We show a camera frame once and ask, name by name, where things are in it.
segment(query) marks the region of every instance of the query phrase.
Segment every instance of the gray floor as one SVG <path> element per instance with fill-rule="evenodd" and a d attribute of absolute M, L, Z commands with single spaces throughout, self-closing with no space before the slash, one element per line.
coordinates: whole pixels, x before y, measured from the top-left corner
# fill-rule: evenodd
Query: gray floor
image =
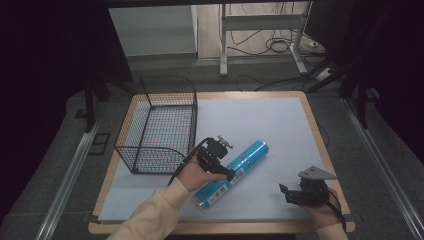
<path fill-rule="evenodd" d="M 161 61 L 149 64 L 130 62 L 130 66 L 135 82 L 140 76 L 180 75 L 192 80 L 198 92 L 254 91 L 264 83 L 298 77 L 290 56 L 230 60 L 229 75 L 226 78 L 219 76 L 217 61 L 187 60 L 179 61 L 179 65 L 164 64 Z M 301 90 L 314 83 L 315 80 L 305 84 L 299 81 L 281 81 L 261 90 Z M 338 82 L 332 83 L 315 93 L 307 94 L 307 97 L 356 222 L 356 229 L 348 234 L 349 238 L 415 239 L 342 99 L 338 97 L 338 86 Z M 104 155 L 87 156 L 52 239 L 107 237 L 90 234 L 87 226 L 123 121 L 122 117 L 131 99 L 121 89 L 109 86 L 109 90 L 112 93 L 111 99 L 106 103 L 97 131 L 111 134 L 108 147 Z M 85 106 L 83 96 L 79 93 L 69 99 L 62 127 L 31 182 L 5 218 L 0 228 L 0 239 L 35 239 L 84 134 L 85 119 L 74 118 L 77 110 Z M 373 103 L 367 105 L 367 122 L 369 132 L 387 164 L 412 205 L 423 216 L 424 194 L 420 186 L 424 178 L 423 165 L 382 120 Z M 92 146 L 90 151 L 98 152 L 99 149 Z M 283 236 L 268 237 L 284 239 Z M 267 236 L 257 236 L 259 238 L 267 239 Z M 296 235 L 296 239 L 317 238 L 311 233 Z"/>

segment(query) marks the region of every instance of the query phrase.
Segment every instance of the wire basket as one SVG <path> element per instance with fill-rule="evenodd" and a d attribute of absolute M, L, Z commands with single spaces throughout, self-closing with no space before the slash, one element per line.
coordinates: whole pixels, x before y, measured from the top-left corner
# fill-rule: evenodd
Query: wire basket
<path fill-rule="evenodd" d="M 115 150 L 131 173 L 175 172 L 194 147 L 197 95 L 186 78 L 144 77 L 135 95 Z"/>

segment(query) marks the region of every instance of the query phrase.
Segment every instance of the blue cylinder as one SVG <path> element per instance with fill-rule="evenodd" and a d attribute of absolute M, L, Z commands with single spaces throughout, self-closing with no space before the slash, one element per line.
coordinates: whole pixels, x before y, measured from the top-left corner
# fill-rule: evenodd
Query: blue cylinder
<path fill-rule="evenodd" d="M 228 192 L 228 190 L 242 179 L 250 170 L 262 160 L 268 153 L 268 145 L 263 141 L 255 141 L 242 154 L 227 165 L 228 169 L 236 171 L 230 181 L 209 182 L 199 189 L 193 196 L 193 200 L 202 210 L 209 209 L 215 202 Z"/>

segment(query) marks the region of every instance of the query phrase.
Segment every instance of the sleeve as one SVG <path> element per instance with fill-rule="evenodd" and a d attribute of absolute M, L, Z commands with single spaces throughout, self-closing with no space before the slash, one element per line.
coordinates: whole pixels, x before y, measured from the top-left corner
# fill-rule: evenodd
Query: sleeve
<path fill-rule="evenodd" d="M 318 229 L 317 234 L 320 240 L 348 240 L 341 223 Z"/>
<path fill-rule="evenodd" d="M 164 239 L 174 229 L 179 219 L 179 209 L 190 193 L 175 178 L 166 189 L 156 190 L 122 223 L 109 240 Z"/>

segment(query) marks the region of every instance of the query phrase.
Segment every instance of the silver gripper plate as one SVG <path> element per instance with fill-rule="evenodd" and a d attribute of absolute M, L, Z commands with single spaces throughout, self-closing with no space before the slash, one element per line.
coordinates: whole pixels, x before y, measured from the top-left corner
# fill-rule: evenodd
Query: silver gripper plate
<path fill-rule="evenodd" d="M 326 172 L 320 168 L 312 166 L 305 171 L 299 172 L 299 177 L 307 178 L 310 180 L 331 180 L 337 179 L 333 174 Z"/>

